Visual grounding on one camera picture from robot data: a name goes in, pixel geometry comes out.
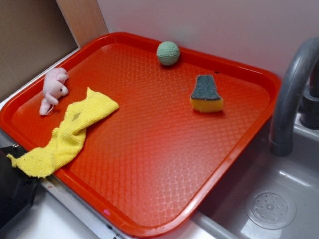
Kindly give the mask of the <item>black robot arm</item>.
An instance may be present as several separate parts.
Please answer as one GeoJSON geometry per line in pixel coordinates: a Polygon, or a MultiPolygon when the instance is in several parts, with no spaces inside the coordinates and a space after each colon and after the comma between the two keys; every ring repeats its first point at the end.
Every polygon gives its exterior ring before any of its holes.
{"type": "Polygon", "coordinates": [[[39,179],[12,166],[8,154],[20,158],[27,151],[13,145],[0,149],[0,231],[3,232],[32,206],[39,179]]]}

